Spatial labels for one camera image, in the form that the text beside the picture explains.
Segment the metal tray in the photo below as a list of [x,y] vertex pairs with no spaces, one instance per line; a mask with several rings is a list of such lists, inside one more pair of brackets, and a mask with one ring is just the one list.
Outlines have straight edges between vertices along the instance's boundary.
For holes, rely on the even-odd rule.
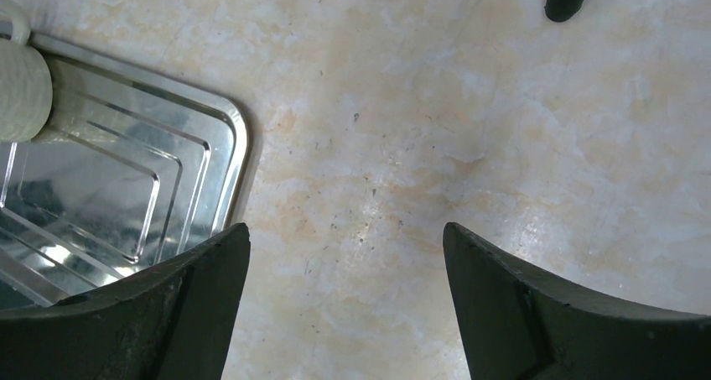
[[42,34],[31,43],[54,104],[31,143],[0,143],[1,280],[52,305],[224,228],[248,147],[233,103]]

